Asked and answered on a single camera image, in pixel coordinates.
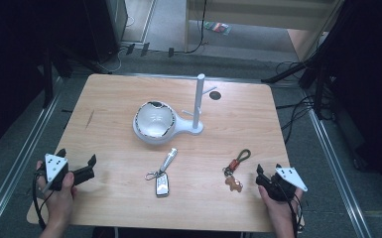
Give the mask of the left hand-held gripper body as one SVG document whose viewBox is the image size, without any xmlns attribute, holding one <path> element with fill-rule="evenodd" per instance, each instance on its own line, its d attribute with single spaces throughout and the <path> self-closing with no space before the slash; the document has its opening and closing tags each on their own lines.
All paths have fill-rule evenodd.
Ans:
<svg viewBox="0 0 382 238">
<path fill-rule="evenodd" d="M 68 173 L 68 161 L 66 158 L 56 155 L 45 155 L 45 179 L 46 185 L 44 191 L 61 190 L 65 175 Z M 79 185 L 89 179 L 94 178 L 93 167 L 86 165 L 72 172 L 74 175 L 74 185 Z"/>
</svg>

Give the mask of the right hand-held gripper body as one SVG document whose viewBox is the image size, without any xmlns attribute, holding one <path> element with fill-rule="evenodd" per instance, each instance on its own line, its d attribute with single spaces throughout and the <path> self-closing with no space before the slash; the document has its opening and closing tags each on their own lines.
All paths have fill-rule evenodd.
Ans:
<svg viewBox="0 0 382 238">
<path fill-rule="evenodd" d="M 308 190 L 295 168 L 275 168 L 275 173 L 269 178 L 257 174 L 256 183 L 264 186 L 269 196 L 276 201 L 293 199 L 297 188 Z"/>
</svg>

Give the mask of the brown leather keychain with charm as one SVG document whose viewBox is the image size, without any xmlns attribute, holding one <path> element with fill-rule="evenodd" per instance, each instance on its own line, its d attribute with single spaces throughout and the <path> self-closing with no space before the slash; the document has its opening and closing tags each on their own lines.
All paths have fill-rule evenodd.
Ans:
<svg viewBox="0 0 382 238">
<path fill-rule="evenodd" d="M 229 186 L 231 191 L 241 192 L 243 184 L 236 179 L 233 174 L 239 167 L 239 165 L 251 157 L 251 151 L 249 149 L 243 149 L 236 159 L 233 159 L 227 167 L 223 168 L 223 174 L 225 176 L 224 183 Z"/>
</svg>

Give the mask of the silver car key keychain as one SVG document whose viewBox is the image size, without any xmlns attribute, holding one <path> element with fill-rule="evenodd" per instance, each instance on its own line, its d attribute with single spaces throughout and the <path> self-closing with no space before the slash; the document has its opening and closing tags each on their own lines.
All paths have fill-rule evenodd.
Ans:
<svg viewBox="0 0 382 238">
<path fill-rule="evenodd" d="M 171 148 L 171 150 L 166 155 L 163 163 L 161 164 L 160 168 L 157 171 L 148 172 L 145 175 L 145 180 L 154 179 L 156 181 L 156 187 L 155 187 L 156 197 L 165 197 L 165 196 L 168 196 L 170 193 L 169 178 L 166 173 L 166 170 L 171 164 L 171 162 L 174 160 L 174 158 L 176 157 L 177 153 L 178 153 L 178 150 L 176 148 Z"/>
</svg>

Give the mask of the white key stand with dish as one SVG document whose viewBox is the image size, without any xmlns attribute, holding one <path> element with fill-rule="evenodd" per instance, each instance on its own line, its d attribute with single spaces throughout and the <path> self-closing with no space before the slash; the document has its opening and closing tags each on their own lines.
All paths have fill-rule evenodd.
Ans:
<svg viewBox="0 0 382 238">
<path fill-rule="evenodd" d="M 215 89 L 204 90 L 204 82 L 205 75 L 200 73 L 196 78 L 192 119 L 182 118 L 165 102 L 149 101 L 134 116 L 132 126 L 136 136 L 147 144 L 162 145 L 182 133 L 200 134 L 204 128 L 200 121 L 202 96 Z"/>
</svg>

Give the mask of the person's right hand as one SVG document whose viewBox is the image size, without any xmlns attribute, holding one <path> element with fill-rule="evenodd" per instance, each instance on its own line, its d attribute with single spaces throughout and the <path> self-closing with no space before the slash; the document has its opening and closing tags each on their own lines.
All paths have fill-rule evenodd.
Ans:
<svg viewBox="0 0 382 238">
<path fill-rule="evenodd" d="M 262 200 L 264 201 L 267 207 L 267 211 L 269 214 L 271 224 L 274 228 L 275 235 L 276 231 L 280 228 L 292 228 L 294 230 L 293 216 L 289 204 L 287 202 L 279 202 L 272 199 L 269 196 L 266 188 L 262 185 L 258 186 L 258 190 Z"/>
</svg>

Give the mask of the person's left hand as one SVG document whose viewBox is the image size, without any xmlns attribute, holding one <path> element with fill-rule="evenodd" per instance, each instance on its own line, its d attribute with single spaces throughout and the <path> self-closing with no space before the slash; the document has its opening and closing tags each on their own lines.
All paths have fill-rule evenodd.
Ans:
<svg viewBox="0 0 382 238">
<path fill-rule="evenodd" d="M 48 227 L 63 228 L 69 225 L 73 212 L 73 202 L 77 192 L 73 182 L 74 174 L 68 172 L 64 176 L 60 191 L 45 193 L 45 198 L 47 199 L 46 206 L 49 214 Z"/>
</svg>

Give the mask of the black metal stand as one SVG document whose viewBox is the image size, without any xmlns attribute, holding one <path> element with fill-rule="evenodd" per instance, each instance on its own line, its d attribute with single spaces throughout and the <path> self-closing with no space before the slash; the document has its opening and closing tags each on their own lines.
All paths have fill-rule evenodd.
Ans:
<svg viewBox="0 0 382 238">
<path fill-rule="evenodd" d="M 317 50 L 306 60 L 299 62 L 296 66 L 281 72 L 270 78 L 262 79 L 263 83 L 276 83 L 296 72 L 304 70 L 299 81 L 300 88 L 307 89 L 313 83 L 316 84 L 316 92 L 314 95 L 314 113 L 319 120 L 323 118 L 321 114 L 321 104 L 323 99 L 323 91 L 325 81 L 329 78 L 328 64 L 326 62 L 326 54 L 328 53 L 329 42 L 324 40 Z"/>
<path fill-rule="evenodd" d="M 61 76 L 65 77 L 70 77 L 72 74 L 72 69 L 67 62 L 68 59 L 75 60 L 83 66 L 93 69 L 92 63 L 64 46 L 50 45 L 47 47 L 44 51 L 43 64 L 45 92 L 44 108 L 47 108 L 54 98 L 52 69 L 55 68 Z"/>
</svg>

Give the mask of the black cabinet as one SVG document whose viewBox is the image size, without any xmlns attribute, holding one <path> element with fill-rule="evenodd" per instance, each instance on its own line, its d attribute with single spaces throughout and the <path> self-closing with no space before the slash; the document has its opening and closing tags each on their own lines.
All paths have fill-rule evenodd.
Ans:
<svg viewBox="0 0 382 238">
<path fill-rule="evenodd" d="M 82 0 L 90 31 L 92 57 L 99 62 L 117 54 L 128 21 L 125 0 Z"/>
</svg>

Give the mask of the colourful packet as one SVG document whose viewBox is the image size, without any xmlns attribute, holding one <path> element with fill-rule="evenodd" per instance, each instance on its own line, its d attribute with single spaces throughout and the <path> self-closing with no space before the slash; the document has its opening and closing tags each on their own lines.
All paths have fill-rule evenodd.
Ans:
<svg viewBox="0 0 382 238">
<path fill-rule="evenodd" d="M 229 32 L 231 31 L 231 27 L 224 23 L 204 22 L 203 26 L 209 31 L 219 33 L 225 36 L 227 36 Z"/>
</svg>

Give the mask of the light wooden cabinet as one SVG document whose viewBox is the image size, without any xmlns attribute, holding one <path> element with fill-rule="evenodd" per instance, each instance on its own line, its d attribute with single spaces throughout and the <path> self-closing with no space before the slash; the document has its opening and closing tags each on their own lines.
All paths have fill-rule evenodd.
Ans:
<svg viewBox="0 0 382 238">
<path fill-rule="evenodd" d="M 186 0 L 189 20 L 287 29 L 299 60 L 306 60 L 328 32 L 344 0 Z"/>
</svg>

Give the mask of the metal floor rail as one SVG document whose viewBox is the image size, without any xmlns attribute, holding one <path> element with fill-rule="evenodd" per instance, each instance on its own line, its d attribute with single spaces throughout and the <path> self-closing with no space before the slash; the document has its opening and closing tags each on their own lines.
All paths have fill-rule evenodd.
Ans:
<svg viewBox="0 0 382 238">
<path fill-rule="evenodd" d="M 345 176 L 323 123 L 318 119 L 313 110 L 311 110 L 309 114 L 357 238 L 373 238 L 362 209 Z"/>
<path fill-rule="evenodd" d="M 36 146 L 43 134 L 45 127 L 47 126 L 56 105 L 60 99 L 59 95 L 56 95 L 49 103 L 49 105 L 44 108 L 37 121 L 35 122 L 33 129 L 31 130 L 29 136 L 27 137 L 25 143 L 14 164 L 12 165 L 10 171 L 5 176 L 2 185 L 0 186 L 0 217 L 3 214 L 14 190 L 17 186 L 20 177 L 27 166 Z"/>
</svg>

